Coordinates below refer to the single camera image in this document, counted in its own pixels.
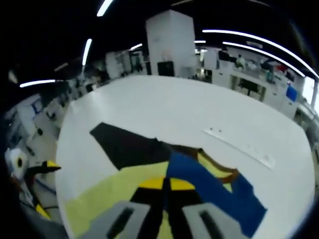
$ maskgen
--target brown fabric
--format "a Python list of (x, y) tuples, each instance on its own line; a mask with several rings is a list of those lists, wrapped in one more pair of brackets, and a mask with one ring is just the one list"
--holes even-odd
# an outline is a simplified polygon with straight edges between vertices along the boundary
[(193, 148), (183, 145), (174, 145), (169, 144), (169, 146), (172, 148), (172, 150), (186, 154), (188, 156), (191, 156), (192, 158), (196, 159), (198, 161), (197, 155), (200, 153), (208, 162), (210, 162), (215, 168), (219, 169), (223, 172), (229, 172), (232, 173), (231, 175), (219, 178), (222, 183), (232, 183), (239, 175), (239, 171), (236, 168), (227, 168), (216, 161), (214, 161), (202, 148)]

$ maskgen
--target fluorescent light strip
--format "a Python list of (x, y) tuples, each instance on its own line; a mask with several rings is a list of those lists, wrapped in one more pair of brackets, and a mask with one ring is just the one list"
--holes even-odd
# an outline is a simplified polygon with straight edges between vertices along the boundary
[(102, 6), (100, 7), (98, 13), (96, 14), (96, 16), (103, 16), (105, 11), (109, 8), (112, 2), (113, 0), (105, 0)]
[(82, 60), (82, 66), (85, 66), (85, 64), (86, 64), (86, 58), (88, 57), (88, 53), (89, 53), (89, 49), (90, 49), (91, 43), (92, 43), (92, 39), (91, 38), (86, 41), (84, 54), (83, 54), (83, 60)]
[(291, 55), (292, 57), (294, 57), (296, 60), (298, 60), (300, 63), (302, 63), (308, 70), (310, 70), (318, 79), (319, 79), (319, 75), (314, 71), (313, 68), (311, 68), (310, 65), (308, 65), (305, 61), (303, 61), (299, 56), (297, 56), (295, 53), (291, 52), (290, 50), (286, 49), (285, 47), (278, 45), (272, 41), (269, 41), (267, 39), (258, 37), (258, 36), (254, 36), (251, 34), (247, 34), (247, 33), (243, 33), (243, 32), (238, 32), (238, 31), (228, 31), (228, 30), (203, 30), (202, 32), (212, 32), (212, 33), (228, 33), (228, 34), (234, 34), (234, 35), (239, 35), (239, 36), (246, 36), (246, 37), (250, 37), (265, 43), (268, 43), (272, 46), (275, 46), (279, 49), (281, 49), (282, 51), (288, 53), (289, 55)]
[(23, 83), (20, 85), (20, 88), (27, 87), (27, 86), (33, 86), (38, 84), (45, 84), (45, 83), (53, 83), (55, 80), (42, 80), (42, 81), (31, 81), (27, 83)]
[(237, 43), (231, 43), (231, 42), (226, 42), (226, 41), (223, 41), (223, 44), (225, 45), (230, 45), (230, 46), (237, 46), (237, 47), (242, 47), (242, 48), (246, 48), (246, 49), (249, 49), (249, 50), (252, 50), (252, 51), (257, 51), (259, 53), (262, 53), (266, 56), (270, 56), (272, 58), (274, 58), (275, 60), (277, 61), (280, 61), (281, 63), (284, 63), (286, 66), (290, 67), (291, 69), (293, 69), (294, 71), (296, 71), (299, 75), (301, 75), (302, 77), (305, 77), (304, 73), (302, 73), (300, 70), (298, 70), (296, 67), (292, 66), (291, 64), (289, 64), (287, 61), (284, 61), (283, 59), (280, 59), (279, 57), (277, 56), (274, 56), (273, 54), (270, 54), (266, 51), (262, 51), (262, 50), (259, 50), (257, 48), (254, 48), (254, 47), (250, 47), (250, 46), (245, 46), (245, 45), (241, 45), (241, 44), (237, 44)]
[(140, 46), (143, 46), (143, 44), (138, 44), (138, 45), (136, 45), (136, 46), (132, 46), (131, 48), (130, 48), (130, 50), (132, 51), (132, 50), (134, 50), (134, 49), (136, 49), (136, 48), (139, 48)]

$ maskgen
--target white table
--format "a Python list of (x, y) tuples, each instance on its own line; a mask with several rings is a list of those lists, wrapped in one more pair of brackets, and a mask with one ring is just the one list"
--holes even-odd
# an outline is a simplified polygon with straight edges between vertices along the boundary
[[(73, 101), (66, 113), (56, 154), (56, 191), (64, 211), (79, 196), (117, 172), (89, 134), (100, 122), (169, 143), (202, 147), (219, 163), (237, 167), (268, 209), (255, 239), (287, 238), (314, 198), (311, 150), (301, 127), (263, 103), (232, 90), (194, 80), (131, 76)], [(219, 127), (227, 137), (252, 143), (276, 160), (273, 170), (202, 132)]]

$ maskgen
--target black ceiling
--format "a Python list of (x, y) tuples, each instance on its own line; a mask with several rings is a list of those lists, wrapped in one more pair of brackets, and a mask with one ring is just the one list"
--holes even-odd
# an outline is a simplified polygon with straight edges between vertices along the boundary
[[(316, 21), (310, 18), (315, 16), (314, 6), (304, 1), (298, 1), (296, 6), (276, 2), (276, 8), (272, 8), (249, 0), (194, 0), (176, 6), (171, 4), (177, 0), (114, 0), (103, 17), (96, 17), (103, 1), (13, 2), (14, 14), (7, 19), (11, 46), (9, 62), (18, 79), (26, 82), (52, 78), (56, 67), (70, 61), (80, 67), (81, 60), (74, 59), (82, 57), (87, 38), (93, 39), (88, 62), (104, 57), (109, 51), (128, 49), (138, 43), (146, 45), (146, 19), (168, 9), (192, 16), (196, 39), (205, 39), (208, 45), (218, 45), (223, 40), (240, 43), (246, 39), (202, 33), (203, 29), (238, 30), (279, 43), (313, 64), (302, 52), (292, 31), (290, 20), (293, 19), (308, 39), (311, 50), (318, 50), (314, 44), (319, 39), (314, 32)], [(283, 52), (271, 47), (269, 51), (303, 68)]]

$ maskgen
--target laboratory room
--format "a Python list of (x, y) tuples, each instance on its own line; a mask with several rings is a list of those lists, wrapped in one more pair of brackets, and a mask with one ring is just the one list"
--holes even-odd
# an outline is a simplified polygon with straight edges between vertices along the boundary
[(10, 237), (318, 238), (314, 4), (14, 2)]

